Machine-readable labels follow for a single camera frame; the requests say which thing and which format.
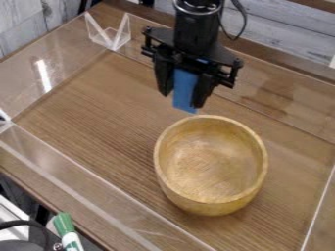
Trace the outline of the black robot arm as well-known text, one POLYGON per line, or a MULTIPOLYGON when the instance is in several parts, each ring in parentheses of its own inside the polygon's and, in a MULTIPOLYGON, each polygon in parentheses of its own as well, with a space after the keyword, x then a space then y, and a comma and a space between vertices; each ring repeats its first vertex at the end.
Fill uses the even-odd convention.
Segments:
POLYGON ((157 90, 188 113, 204 106, 214 89, 235 86, 243 60, 223 46, 226 0, 172 0, 175 26, 148 26, 141 54, 152 59, 157 90))

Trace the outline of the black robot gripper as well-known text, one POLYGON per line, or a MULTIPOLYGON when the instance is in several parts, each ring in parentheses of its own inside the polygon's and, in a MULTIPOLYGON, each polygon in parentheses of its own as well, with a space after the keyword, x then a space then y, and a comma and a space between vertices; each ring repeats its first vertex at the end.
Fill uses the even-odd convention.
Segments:
POLYGON ((200 75, 192 91, 192 106, 199 109, 219 84, 235 87, 243 61, 219 41, 224 4, 174 3, 172 6, 174 28, 143 28, 141 54, 155 63, 157 89, 163 96, 174 89, 175 68, 200 75))

